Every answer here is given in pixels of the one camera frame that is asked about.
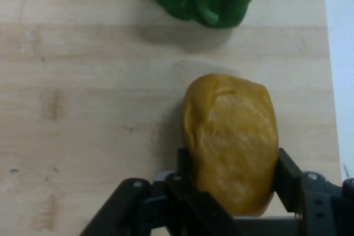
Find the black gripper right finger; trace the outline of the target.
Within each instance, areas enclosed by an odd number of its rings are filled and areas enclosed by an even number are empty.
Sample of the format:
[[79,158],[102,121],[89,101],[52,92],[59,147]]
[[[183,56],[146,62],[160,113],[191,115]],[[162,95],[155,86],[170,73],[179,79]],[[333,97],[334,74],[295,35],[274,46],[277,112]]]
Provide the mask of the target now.
[[298,216],[302,235],[353,235],[353,178],[334,185],[318,172],[300,170],[279,148],[274,190],[287,212]]

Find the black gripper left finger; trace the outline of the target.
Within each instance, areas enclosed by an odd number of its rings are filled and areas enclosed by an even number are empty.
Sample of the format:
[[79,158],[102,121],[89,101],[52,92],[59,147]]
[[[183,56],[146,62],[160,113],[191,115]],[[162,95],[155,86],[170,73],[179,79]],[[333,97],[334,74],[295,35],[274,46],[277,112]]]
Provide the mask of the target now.
[[191,182],[191,156],[177,151],[177,170],[163,181],[123,180],[81,235],[150,235],[164,227],[170,235],[238,235],[233,218]]

